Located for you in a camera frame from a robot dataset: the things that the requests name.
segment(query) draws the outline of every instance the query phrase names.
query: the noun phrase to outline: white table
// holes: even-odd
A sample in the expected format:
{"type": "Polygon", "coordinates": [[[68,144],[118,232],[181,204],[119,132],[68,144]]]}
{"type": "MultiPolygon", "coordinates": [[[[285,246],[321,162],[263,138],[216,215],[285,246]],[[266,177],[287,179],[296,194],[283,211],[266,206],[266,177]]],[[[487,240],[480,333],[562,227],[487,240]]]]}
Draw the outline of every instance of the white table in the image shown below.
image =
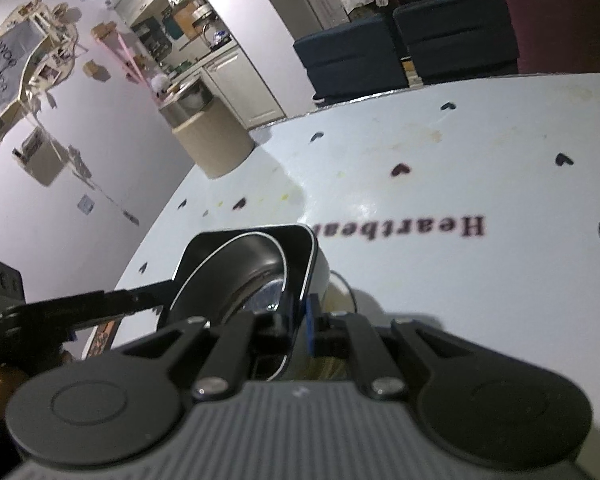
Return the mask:
{"type": "MultiPolygon", "coordinates": [[[[254,134],[262,146],[233,173],[189,173],[119,288],[170,278],[201,231],[320,224],[331,268],[374,322],[384,312],[423,317],[579,384],[595,412],[581,460],[600,478],[600,75],[395,92],[254,134]],[[441,110],[447,102],[456,109],[441,110]],[[316,132],[324,136],[310,142],[316,132]],[[558,153],[574,164],[558,167],[558,153]],[[398,164],[411,172],[392,177],[398,164]],[[462,236],[462,219],[478,216],[484,235],[462,236]],[[440,229],[445,218],[458,224],[450,232],[440,229]],[[333,236],[330,222],[339,223],[333,236]],[[343,234],[350,222],[355,234],[353,225],[343,234]]],[[[126,318],[114,346],[155,322],[152,312],[126,318]]]]}

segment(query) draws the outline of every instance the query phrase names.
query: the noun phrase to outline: chair backrest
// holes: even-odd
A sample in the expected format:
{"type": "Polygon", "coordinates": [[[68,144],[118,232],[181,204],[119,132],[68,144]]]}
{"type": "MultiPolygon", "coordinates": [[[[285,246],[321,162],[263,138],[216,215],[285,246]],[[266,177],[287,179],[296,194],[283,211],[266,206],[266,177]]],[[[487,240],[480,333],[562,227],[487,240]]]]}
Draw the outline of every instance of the chair backrest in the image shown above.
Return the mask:
{"type": "Polygon", "coordinates": [[[520,73],[600,72],[600,0],[506,0],[520,73]]]}
{"type": "Polygon", "coordinates": [[[518,73],[505,0],[427,0],[399,7],[394,20],[426,84],[518,73]]]}
{"type": "Polygon", "coordinates": [[[382,16],[301,38],[294,48],[316,98],[354,98],[406,88],[407,78],[382,16]]]}

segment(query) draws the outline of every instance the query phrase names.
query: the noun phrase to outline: person's skin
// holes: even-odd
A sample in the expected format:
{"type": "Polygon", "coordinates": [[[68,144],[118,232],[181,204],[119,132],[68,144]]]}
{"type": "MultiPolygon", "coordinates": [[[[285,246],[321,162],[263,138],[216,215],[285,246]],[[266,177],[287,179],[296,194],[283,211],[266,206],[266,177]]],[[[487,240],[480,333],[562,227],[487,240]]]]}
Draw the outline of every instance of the person's skin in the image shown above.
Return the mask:
{"type": "MultiPolygon", "coordinates": [[[[62,353],[62,362],[70,363],[74,360],[72,355],[64,351],[62,353]]],[[[0,419],[4,420],[4,412],[7,408],[7,403],[13,394],[21,387],[29,376],[19,368],[8,365],[0,366],[0,419]]]]}

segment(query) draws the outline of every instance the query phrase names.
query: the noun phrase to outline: small square paper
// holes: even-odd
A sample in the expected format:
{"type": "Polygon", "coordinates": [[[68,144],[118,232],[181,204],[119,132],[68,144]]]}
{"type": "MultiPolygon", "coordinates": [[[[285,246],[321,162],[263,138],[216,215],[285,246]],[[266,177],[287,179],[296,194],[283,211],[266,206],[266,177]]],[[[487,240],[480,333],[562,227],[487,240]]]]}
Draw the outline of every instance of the small square paper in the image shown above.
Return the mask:
{"type": "Polygon", "coordinates": [[[88,215],[91,211],[93,211],[93,200],[91,200],[91,198],[89,198],[87,195],[84,195],[80,199],[80,202],[78,202],[78,209],[85,215],[88,215]]]}

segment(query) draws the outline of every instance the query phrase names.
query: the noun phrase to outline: ribbed gray surface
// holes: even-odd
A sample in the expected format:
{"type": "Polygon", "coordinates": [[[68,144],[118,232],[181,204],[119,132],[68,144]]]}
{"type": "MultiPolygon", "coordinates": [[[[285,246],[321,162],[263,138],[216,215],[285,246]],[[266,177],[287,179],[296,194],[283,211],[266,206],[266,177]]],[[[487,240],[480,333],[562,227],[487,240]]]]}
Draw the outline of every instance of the ribbed gray surface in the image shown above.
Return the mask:
{"type": "Polygon", "coordinates": [[[101,471],[27,463],[12,480],[583,480],[570,463],[526,473],[463,463],[424,438],[396,402],[349,382],[247,383],[196,407],[180,431],[135,462],[101,471]]]}

